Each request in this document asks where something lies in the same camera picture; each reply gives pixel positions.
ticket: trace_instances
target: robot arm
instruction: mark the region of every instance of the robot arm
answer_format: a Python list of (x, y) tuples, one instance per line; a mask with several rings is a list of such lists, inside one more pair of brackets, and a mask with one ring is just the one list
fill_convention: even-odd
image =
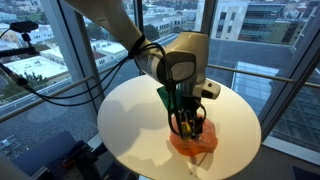
[[(65, 2), (108, 30), (129, 52), (136, 48), (136, 42), (143, 37), (125, 12), (121, 0), (65, 0)], [(142, 40), (138, 48), (151, 43), (147, 39)], [(196, 110), (202, 97), (216, 99), (220, 93), (220, 86), (205, 76), (208, 44), (209, 40), (205, 34), (182, 32), (176, 40), (163, 48), (167, 64), (163, 63), (163, 52), (159, 49), (149, 49), (134, 54), (140, 69), (162, 84), (166, 84), (168, 80), (166, 68), (171, 70), (172, 80), (178, 85), (178, 91), (183, 96), (181, 108), (191, 112), (191, 116), (184, 119), (197, 116)]]

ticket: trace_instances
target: cable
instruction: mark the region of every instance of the cable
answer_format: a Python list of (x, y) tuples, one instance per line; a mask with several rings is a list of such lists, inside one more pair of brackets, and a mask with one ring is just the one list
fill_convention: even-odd
[(10, 28), (9, 29), (7, 29), (7, 30), (5, 30), (1, 35), (0, 35), (0, 39), (2, 38), (2, 36), (6, 33), (6, 32), (8, 32), (10, 30)]
[[(119, 63), (121, 63), (122, 61), (126, 61), (126, 60), (128, 60), (128, 57), (123, 58), (122, 60), (120, 60)], [(37, 93), (36, 91), (34, 92), (34, 94), (36, 94), (36, 95), (38, 95), (38, 96), (41, 95), (41, 96), (43, 96), (43, 97), (45, 97), (45, 98), (48, 98), (48, 99), (70, 99), (70, 98), (74, 98), (74, 97), (80, 96), (80, 95), (82, 95), (82, 94), (85, 94), (85, 93), (87, 93), (87, 92), (90, 92), (91, 90), (93, 90), (94, 88), (96, 88), (98, 85), (100, 85), (100, 84), (110, 75), (110, 73), (118, 66), (118, 64), (115, 65), (115, 66), (109, 71), (109, 73), (106, 74), (96, 85), (90, 87), (88, 90), (83, 91), (83, 92), (81, 92), (81, 93), (74, 94), (74, 95), (70, 95), (70, 96), (60, 96), (60, 97), (45, 96), (45, 95), (42, 95), (42, 94)]]
[[(95, 97), (91, 98), (90, 100), (88, 101), (85, 101), (85, 102), (81, 102), (81, 103), (77, 103), (77, 104), (61, 104), (61, 103), (57, 103), (57, 102), (53, 102), (53, 101), (50, 101), (48, 98), (46, 97), (43, 97), (43, 95), (41, 94), (37, 94), (41, 99), (43, 99), (44, 101), (48, 102), (48, 103), (51, 103), (51, 104), (54, 104), (54, 105), (58, 105), (58, 106), (66, 106), (66, 107), (71, 107), (71, 106), (80, 106), (80, 105), (83, 105), (83, 104), (86, 104), (86, 103), (89, 103), (93, 100), (95, 100), (97, 97), (99, 97), (111, 84), (111, 82), (113, 81), (113, 79), (115, 78), (116, 74), (118, 73), (118, 71), (120, 70), (120, 68), (122, 67), (122, 65), (127, 62), (128, 59), (123, 59), (122, 61), (120, 61), (115, 67), (117, 67), (118, 69), (116, 70), (116, 72), (113, 74), (111, 80), (109, 81), (109, 83), (107, 84), (107, 86), (100, 92), (98, 93)], [(109, 71), (108, 73), (108, 76), (115, 70), (115, 68), (113, 68), (112, 70)]]
[(207, 110), (206, 110), (206, 108), (205, 108), (197, 99), (195, 99), (195, 101), (196, 101), (196, 103), (201, 107), (201, 109), (203, 110), (203, 118), (202, 118), (202, 121), (201, 121), (201, 123), (198, 125), (198, 127), (195, 128), (195, 131), (194, 131), (194, 132), (198, 132), (198, 131), (201, 129), (204, 121), (205, 121), (206, 118), (207, 118)]
[[(178, 111), (178, 105), (177, 105), (177, 97), (176, 97), (176, 92), (175, 92), (175, 82), (173, 80), (173, 75), (172, 75), (172, 71), (171, 68), (169, 68), (168, 65), (168, 60), (166, 57), (166, 53), (163, 49), (163, 47), (158, 44), (158, 43), (150, 43), (145, 45), (144, 47), (142, 47), (140, 49), (140, 51), (145, 51), (145, 50), (150, 50), (150, 49), (154, 49), (157, 48), (160, 50), (162, 58), (160, 59), (160, 61), (162, 60), (162, 63), (164, 64), (165, 70), (166, 70), (166, 74), (167, 74), (167, 80), (166, 80), (166, 90), (168, 91), (168, 123), (170, 126), (171, 131), (176, 134), (176, 135), (180, 135), (181, 138), (183, 139), (183, 133), (182, 132), (182, 127), (181, 127), (181, 119), (179, 116), (179, 111)], [(178, 133), (172, 125), (172, 118), (171, 118), (171, 101), (173, 101), (173, 114), (176, 117), (176, 123), (178, 125), (178, 130), (180, 133)]]

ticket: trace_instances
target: table top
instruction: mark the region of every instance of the table top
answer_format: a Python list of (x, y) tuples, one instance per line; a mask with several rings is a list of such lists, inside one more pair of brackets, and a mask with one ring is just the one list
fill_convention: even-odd
[(103, 101), (98, 130), (120, 163), (151, 179), (225, 179), (253, 160), (261, 143), (260, 124), (238, 94), (221, 85), (216, 100), (202, 98), (219, 141), (214, 153), (191, 158), (179, 154), (169, 140), (167, 111), (156, 91), (161, 86), (149, 76), (139, 76)]

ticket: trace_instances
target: orange object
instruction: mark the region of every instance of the orange object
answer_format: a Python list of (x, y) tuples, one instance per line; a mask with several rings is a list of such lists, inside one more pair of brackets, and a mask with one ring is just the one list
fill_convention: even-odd
[[(172, 118), (172, 125), (179, 132), (175, 117)], [(206, 119), (203, 123), (203, 130), (199, 140), (183, 140), (180, 136), (171, 132), (170, 141), (180, 154), (186, 156), (195, 156), (203, 152), (213, 153), (218, 145), (215, 126), (209, 119)]]

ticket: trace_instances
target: glass window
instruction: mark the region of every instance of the glass window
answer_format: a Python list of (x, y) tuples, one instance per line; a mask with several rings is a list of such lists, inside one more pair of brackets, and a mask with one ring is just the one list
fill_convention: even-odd
[(221, 12), (220, 19), (226, 19), (226, 16), (227, 16), (226, 12)]
[[(310, 81), (320, 84), (318, 69), (311, 74)], [(270, 136), (320, 153), (320, 89), (303, 87)]]
[(230, 32), (231, 32), (231, 29), (232, 29), (232, 26), (229, 26), (227, 32), (230, 33)]
[[(211, 28), (209, 64), (289, 78), (290, 72), (300, 61), (297, 59), (298, 50), (293, 51), (293, 49), (306, 47), (306, 44), (297, 44), (299, 38), (305, 37), (306, 34), (295, 39), (296, 34), (301, 32), (300, 26), (307, 29), (312, 18), (285, 17), (283, 8), (287, 6), (289, 4), (218, 1)], [(235, 14), (237, 21), (232, 21)], [(221, 17), (224, 16), (227, 17), (223, 20), (223, 24), (228, 25), (227, 31), (222, 31), (221, 28), (223, 25)], [(264, 107), (271, 106), (272, 103), (269, 103), (268, 99), (273, 97), (273, 93), (277, 92), (276, 89), (283, 84), (248, 75), (243, 78), (239, 73), (223, 72), (217, 69), (209, 72), (209, 78), (217, 81), (223, 79), (221, 82), (228, 87), (237, 85), (235, 90), (238, 89), (239, 94), (252, 105), (252, 108), (255, 108), (258, 116)]]
[[(0, 10), (1, 17), (5, 17), (0, 19), (0, 33), (8, 29), (12, 22), (30, 20), (37, 23), (39, 27), (27, 34), (31, 38), (30, 43), (39, 54), (1, 57), (1, 61), (13, 72), (28, 79), (30, 85), (38, 93), (49, 95), (71, 85), (74, 81), (79, 80), (79, 77), (70, 73), (75, 68), (75, 63), (69, 53), (71, 47), (68, 47), (65, 43), (66, 40), (61, 38), (60, 28), (55, 23), (58, 18), (56, 14), (60, 13), (59, 9), (55, 9), (55, 13), (50, 13), (50, 8), (52, 8), (50, 2), (30, 2), (1, 2), (2, 7), (8, 8)], [(9, 30), (2, 37), (0, 44), (0, 51), (28, 46), (28, 42), (23, 40), (21, 34), (13, 30)], [(39, 100), (38, 97), (15, 85), (2, 71), (0, 71), (0, 76), (1, 120), (10, 113)], [(62, 96), (73, 95), (84, 90), (82, 86), (77, 86)], [(86, 100), (87, 97), (83, 96), (57, 102), (73, 104)], [(0, 142), (9, 141), (10, 143), (13, 140), (19, 140), (22, 145), (25, 145), (24, 147), (32, 148), (63, 130), (70, 131), (76, 140), (84, 139), (87, 141), (97, 133), (97, 129), (92, 123), (94, 120), (91, 114), (92, 112), (88, 110), (87, 106), (60, 107), (43, 103), (2, 122), (0, 124)], [(19, 152), (15, 152), (14, 156), (26, 149), (21, 148)]]
[(200, 31), (205, 1), (147, 1), (144, 34), (161, 45), (171, 43), (181, 31)]
[[(123, 6), (131, 21), (135, 22), (133, 1), (123, 1)], [(147, 6), (145, 4), (143, 4), (143, 11), (147, 11)], [(128, 55), (128, 51), (106, 29), (100, 27), (86, 17), (83, 17), (83, 19), (90, 40), (93, 57), (99, 72), (106, 71), (111, 67), (114, 67)], [(151, 36), (158, 38), (158, 36), (156, 36), (158, 34), (153, 34), (153, 32), (158, 32), (158, 29), (159, 31), (166, 29), (166, 26), (163, 24), (158, 26), (158, 29), (154, 28), (155, 27), (151, 25), (145, 26), (145, 31), (150, 31)], [(109, 71), (102, 73), (100, 75), (100, 79), (103, 79), (108, 73)], [(136, 67), (133, 61), (125, 63), (115, 75), (112, 83), (110, 83), (110, 85), (107, 87), (114, 73), (115, 72), (110, 74), (109, 77), (106, 78), (106, 80), (104, 80), (102, 83), (102, 87), (107, 88), (105, 90), (105, 95), (107, 95), (121, 83), (139, 76), (139, 69)]]
[(231, 14), (231, 20), (234, 20), (235, 17), (236, 17), (236, 13), (233, 12), (233, 13)]

